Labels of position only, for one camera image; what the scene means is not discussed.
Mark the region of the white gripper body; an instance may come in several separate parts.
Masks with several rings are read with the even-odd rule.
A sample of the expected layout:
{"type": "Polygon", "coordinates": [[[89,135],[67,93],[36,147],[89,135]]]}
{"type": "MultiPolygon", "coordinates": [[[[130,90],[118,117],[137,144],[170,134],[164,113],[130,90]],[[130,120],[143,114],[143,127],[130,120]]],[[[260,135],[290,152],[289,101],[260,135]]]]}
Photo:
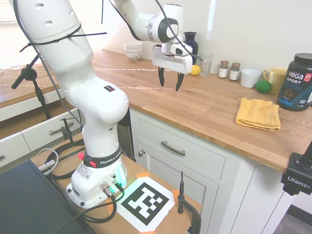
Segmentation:
{"type": "Polygon", "coordinates": [[[192,70],[192,56],[181,45],[156,45],[153,47],[154,66],[178,73],[188,74],[192,70]]]}

